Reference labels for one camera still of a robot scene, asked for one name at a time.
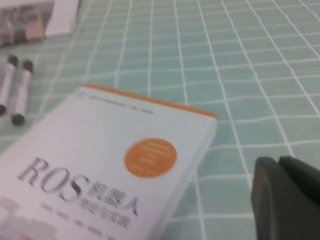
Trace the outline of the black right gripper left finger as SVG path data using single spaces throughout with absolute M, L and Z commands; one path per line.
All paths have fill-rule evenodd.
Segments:
M 258 157 L 255 162 L 251 205 L 255 221 L 256 238 L 258 240 L 269 240 L 271 238 L 271 200 L 270 184 L 267 170 L 277 166 L 277 162 L 271 157 Z

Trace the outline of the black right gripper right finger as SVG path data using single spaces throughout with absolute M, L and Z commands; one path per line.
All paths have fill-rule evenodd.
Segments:
M 278 161 L 289 177 L 287 200 L 282 209 L 280 240 L 320 238 L 320 170 L 292 156 Z

